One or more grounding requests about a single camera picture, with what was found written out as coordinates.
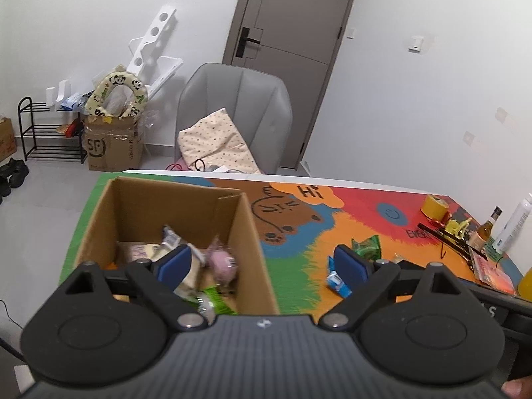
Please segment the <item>operator hand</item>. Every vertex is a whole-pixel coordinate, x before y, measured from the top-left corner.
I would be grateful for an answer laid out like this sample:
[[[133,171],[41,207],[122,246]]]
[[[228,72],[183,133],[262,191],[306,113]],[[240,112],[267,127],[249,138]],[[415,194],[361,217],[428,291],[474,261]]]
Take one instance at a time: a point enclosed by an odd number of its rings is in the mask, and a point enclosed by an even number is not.
[[[532,399],[532,376],[507,381],[501,391],[511,399]]]

